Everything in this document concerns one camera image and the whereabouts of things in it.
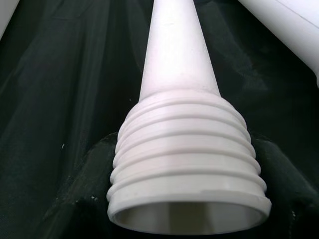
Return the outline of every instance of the white pvc pipe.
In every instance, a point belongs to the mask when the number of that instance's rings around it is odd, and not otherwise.
[[[118,135],[110,220],[173,235],[262,223],[271,203],[250,140],[219,94],[193,0],[155,0],[140,101]]]
[[[319,1],[239,1],[314,71],[319,86]]]
[[[0,40],[19,0],[0,0]]]

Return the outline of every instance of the white tube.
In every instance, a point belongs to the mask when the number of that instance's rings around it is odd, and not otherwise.
[[[271,203],[242,116],[221,98],[193,0],[155,0],[139,103],[123,123],[112,222],[203,235],[262,223]]]
[[[0,40],[19,0],[0,0]]]
[[[239,1],[314,71],[319,86],[319,1]]]

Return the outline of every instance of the black backdrop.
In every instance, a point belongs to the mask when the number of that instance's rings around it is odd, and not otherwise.
[[[1,239],[167,237],[121,229],[106,215],[116,132],[138,101],[152,6],[20,0],[0,42]],[[196,7],[219,89],[247,122],[273,203],[262,226],[210,237],[318,238],[314,74],[236,0]]]

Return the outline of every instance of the tapered pipe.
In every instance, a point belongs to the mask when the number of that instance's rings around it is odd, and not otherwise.
[[[319,87],[319,1],[239,1],[314,71]]]
[[[271,203],[242,116],[221,98],[193,0],[155,0],[139,103],[123,123],[112,222],[206,235],[262,223]]]

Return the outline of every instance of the ribbed pipe end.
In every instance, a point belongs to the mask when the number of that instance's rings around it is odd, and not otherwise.
[[[173,235],[262,223],[271,203],[250,142],[244,119],[219,96],[180,90],[142,100],[119,131],[111,221]]]

